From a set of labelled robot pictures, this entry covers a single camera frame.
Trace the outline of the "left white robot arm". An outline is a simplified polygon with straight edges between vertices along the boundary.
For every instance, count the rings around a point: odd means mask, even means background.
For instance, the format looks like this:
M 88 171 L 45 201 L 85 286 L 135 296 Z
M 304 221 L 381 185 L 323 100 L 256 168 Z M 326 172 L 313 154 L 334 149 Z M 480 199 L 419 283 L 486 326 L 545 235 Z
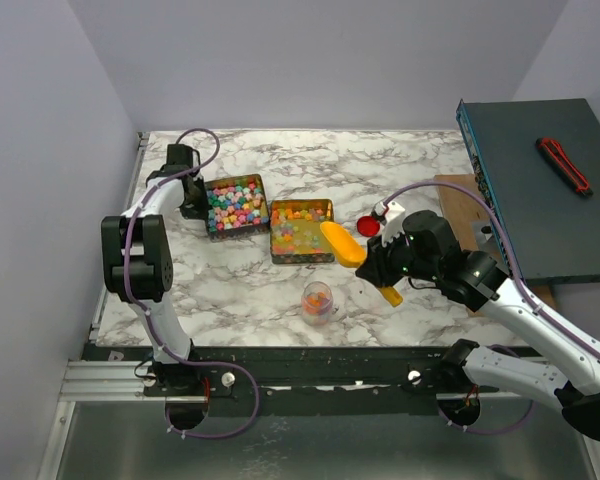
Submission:
M 103 274 L 107 290 L 141 318 L 152 345 L 145 381 L 189 395 L 209 380 L 192 364 L 193 342 L 184 332 L 169 295 L 174 268 L 165 217 L 180 212 L 205 220 L 209 203 L 199 152 L 184 144 L 167 147 L 166 162 L 149 175 L 146 191 L 119 216 L 101 222 Z

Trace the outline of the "tin of gummy candies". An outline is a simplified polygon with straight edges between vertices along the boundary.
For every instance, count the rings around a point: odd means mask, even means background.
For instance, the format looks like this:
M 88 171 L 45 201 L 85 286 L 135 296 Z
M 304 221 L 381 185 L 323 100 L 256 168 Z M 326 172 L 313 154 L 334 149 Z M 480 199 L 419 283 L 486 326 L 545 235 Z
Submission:
M 335 256 L 320 226 L 334 219 L 329 199 L 288 199 L 271 203 L 270 254 L 274 264 L 332 263 Z

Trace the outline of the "tin of paper stars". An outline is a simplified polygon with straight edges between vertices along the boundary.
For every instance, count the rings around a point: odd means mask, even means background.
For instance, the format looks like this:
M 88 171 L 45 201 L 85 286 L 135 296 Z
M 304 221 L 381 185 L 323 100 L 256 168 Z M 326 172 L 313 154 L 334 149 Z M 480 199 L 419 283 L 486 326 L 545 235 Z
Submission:
M 214 242 L 268 233 L 270 213 L 262 177 L 248 174 L 205 183 L 206 231 Z

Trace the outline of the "clear glass jar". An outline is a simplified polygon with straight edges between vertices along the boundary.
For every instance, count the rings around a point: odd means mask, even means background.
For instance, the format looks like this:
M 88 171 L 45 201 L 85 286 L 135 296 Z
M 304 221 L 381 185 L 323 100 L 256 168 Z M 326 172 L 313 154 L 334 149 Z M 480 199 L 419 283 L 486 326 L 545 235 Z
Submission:
M 333 294 L 324 282 L 309 283 L 301 296 L 303 320 L 310 326 L 326 325 L 333 312 Z

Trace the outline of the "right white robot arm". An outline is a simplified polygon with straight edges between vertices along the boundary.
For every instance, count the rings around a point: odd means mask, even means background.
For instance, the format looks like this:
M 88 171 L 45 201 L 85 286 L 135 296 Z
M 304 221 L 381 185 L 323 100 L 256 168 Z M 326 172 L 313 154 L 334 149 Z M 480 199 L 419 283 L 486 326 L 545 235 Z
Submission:
M 445 354 L 440 379 L 449 390 L 493 387 L 558 410 L 579 433 L 600 441 L 600 341 L 510 277 L 489 254 L 460 247 L 449 223 L 430 210 L 407 214 L 380 204 L 366 258 L 356 275 L 398 303 L 402 278 L 433 283 L 447 299 L 505 326 L 544 364 L 499 354 L 469 340 Z

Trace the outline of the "yellow plastic scoop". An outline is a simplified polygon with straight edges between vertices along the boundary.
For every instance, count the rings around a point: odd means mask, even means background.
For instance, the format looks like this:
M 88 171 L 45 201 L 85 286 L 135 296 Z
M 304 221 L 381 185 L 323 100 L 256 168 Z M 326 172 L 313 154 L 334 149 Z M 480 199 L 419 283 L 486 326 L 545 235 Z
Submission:
M 366 251 L 343 226 L 325 221 L 320 224 L 320 230 L 341 266 L 358 269 L 363 265 L 367 257 Z M 394 287 L 377 287 L 377 290 L 392 307 L 403 302 L 403 297 Z

